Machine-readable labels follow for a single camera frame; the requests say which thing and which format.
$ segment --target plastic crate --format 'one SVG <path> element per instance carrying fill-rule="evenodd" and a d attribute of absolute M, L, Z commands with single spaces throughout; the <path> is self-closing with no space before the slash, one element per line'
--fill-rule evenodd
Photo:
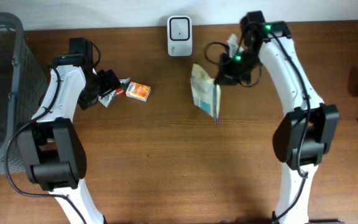
<path fill-rule="evenodd" d="M 39 107 L 47 79 L 24 41 L 22 22 L 13 14 L 0 13 L 0 174 L 4 173 L 6 144 L 19 123 L 26 122 Z M 21 155 L 12 144 L 9 170 L 22 172 Z"/>

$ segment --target table surface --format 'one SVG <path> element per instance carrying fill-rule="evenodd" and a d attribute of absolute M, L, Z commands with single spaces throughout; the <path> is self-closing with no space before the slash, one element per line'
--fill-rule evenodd
<path fill-rule="evenodd" d="M 358 223 L 358 21 L 289 23 L 303 68 L 341 120 L 331 151 L 315 175 L 311 219 Z M 70 37 L 86 37 L 102 52 L 98 69 L 151 86 L 146 103 L 121 96 L 108 108 L 77 107 L 74 126 L 86 151 L 86 183 L 109 223 L 218 223 L 269 218 L 281 169 L 272 136 L 283 113 L 270 75 L 253 88 L 222 86 L 219 124 L 193 105 L 193 63 L 214 76 L 203 57 L 237 25 L 193 28 L 193 55 L 170 57 L 164 27 L 26 32 L 39 64 L 68 52 Z M 222 50 L 210 51 L 215 60 Z M 41 193 L 25 174 L 18 186 Z M 0 223 L 68 223 L 51 198 L 28 198 L 0 175 Z"/>

